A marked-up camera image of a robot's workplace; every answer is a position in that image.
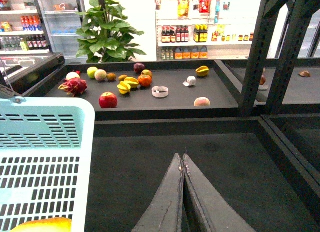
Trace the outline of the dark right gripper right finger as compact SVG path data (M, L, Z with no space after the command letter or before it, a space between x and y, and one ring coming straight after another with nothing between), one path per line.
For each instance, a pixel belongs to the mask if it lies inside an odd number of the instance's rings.
M190 231L254 231L187 154L183 171L183 203Z

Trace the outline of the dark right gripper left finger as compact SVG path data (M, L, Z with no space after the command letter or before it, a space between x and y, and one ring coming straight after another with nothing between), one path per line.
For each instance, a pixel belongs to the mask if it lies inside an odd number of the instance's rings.
M182 159L176 153L133 231L182 231L184 177Z

